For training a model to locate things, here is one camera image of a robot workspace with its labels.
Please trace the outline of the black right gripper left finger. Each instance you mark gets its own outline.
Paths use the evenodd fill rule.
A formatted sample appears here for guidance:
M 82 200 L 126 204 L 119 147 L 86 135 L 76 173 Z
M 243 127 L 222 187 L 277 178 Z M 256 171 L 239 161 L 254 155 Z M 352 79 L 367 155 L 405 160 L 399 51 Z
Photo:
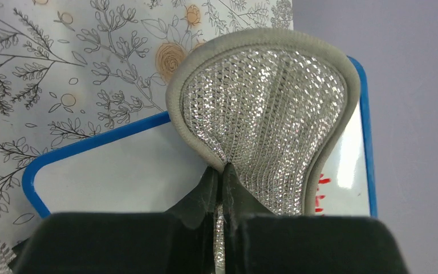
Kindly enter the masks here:
M 219 174 L 159 213 L 55 213 L 14 247 L 12 273 L 213 273 Z

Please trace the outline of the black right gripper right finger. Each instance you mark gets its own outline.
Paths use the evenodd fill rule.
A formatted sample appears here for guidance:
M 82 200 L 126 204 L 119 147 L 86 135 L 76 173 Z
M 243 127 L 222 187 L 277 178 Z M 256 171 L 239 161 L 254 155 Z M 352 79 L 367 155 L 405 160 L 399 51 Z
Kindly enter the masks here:
M 226 273 L 407 273 L 389 229 L 371 217 L 275 215 L 222 174 Z

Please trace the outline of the blue framed whiteboard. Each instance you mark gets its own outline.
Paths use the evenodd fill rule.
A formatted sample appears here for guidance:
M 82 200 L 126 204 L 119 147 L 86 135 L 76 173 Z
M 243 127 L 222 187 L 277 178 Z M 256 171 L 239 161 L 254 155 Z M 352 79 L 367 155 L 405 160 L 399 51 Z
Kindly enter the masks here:
M 361 96 L 320 176 L 318 216 L 378 214 L 367 75 L 353 62 Z M 206 168 L 163 112 L 45 153 L 22 176 L 40 217 L 56 212 L 159 212 L 189 193 Z

